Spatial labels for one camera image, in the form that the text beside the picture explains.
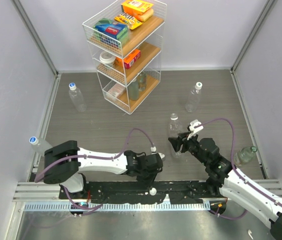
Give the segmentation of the clear plastic bottle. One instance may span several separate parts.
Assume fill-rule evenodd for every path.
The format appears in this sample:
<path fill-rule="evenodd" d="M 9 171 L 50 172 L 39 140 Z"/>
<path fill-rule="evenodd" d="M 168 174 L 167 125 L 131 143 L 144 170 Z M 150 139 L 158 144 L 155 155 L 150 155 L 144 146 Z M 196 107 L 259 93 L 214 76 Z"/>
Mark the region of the clear plastic bottle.
<path fill-rule="evenodd" d="M 82 113 L 86 111 L 86 103 L 82 95 L 82 92 L 78 87 L 76 88 L 76 90 L 69 89 L 69 97 L 78 112 Z"/>
<path fill-rule="evenodd" d="M 187 102 L 185 104 L 185 109 L 187 112 L 189 113 L 193 113 L 201 100 L 202 97 L 202 89 L 201 90 L 197 90 L 195 89 L 195 85 L 191 87 Z"/>
<path fill-rule="evenodd" d="M 181 121 L 178 118 L 178 115 L 176 113 L 170 114 L 170 123 L 169 123 L 169 135 L 170 138 L 177 138 L 178 134 L 183 132 L 183 126 Z M 171 155 L 173 158 L 180 158 L 181 153 L 175 152 L 174 148 L 171 146 Z"/>

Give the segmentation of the blue and white bottle cap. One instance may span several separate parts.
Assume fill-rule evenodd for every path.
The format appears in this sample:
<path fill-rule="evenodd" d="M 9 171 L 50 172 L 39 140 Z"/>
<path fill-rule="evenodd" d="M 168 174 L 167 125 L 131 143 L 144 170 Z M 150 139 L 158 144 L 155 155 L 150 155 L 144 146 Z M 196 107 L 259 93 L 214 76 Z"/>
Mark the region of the blue and white bottle cap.
<path fill-rule="evenodd" d="M 71 90 L 71 91 L 74 91 L 74 90 L 76 90 L 76 84 L 75 83 L 73 83 L 73 82 L 71 82 L 69 85 L 69 89 Z"/>

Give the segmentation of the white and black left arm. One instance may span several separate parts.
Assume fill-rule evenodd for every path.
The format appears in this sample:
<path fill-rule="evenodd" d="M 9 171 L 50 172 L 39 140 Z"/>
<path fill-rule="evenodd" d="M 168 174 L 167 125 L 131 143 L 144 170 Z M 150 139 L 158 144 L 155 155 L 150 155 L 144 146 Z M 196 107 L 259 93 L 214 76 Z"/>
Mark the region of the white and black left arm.
<path fill-rule="evenodd" d="M 147 188 L 151 188 L 158 173 L 163 170 L 165 155 L 151 148 L 151 154 L 104 153 L 78 147 L 74 140 L 54 146 L 44 153 L 44 170 L 38 178 L 45 184 L 60 184 L 76 199 L 87 195 L 83 172 L 108 172 L 115 175 L 136 177 Z"/>

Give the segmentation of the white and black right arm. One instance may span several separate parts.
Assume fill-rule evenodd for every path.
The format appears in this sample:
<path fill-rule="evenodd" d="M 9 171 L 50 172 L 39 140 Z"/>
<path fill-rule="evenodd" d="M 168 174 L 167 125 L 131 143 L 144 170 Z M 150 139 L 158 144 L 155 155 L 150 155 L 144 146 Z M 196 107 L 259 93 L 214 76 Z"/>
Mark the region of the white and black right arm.
<path fill-rule="evenodd" d="M 282 197 L 268 191 L 247 177 L 220 154 L 212 138 L 197 140 L 181 133 L 168 141 L 176 152 L 189 152 L 205 166 L 208 174 L 206 190 L 211 197 L 220 195 L 235 201 L 256 216 L 276 240 L 282 240 Z"/>

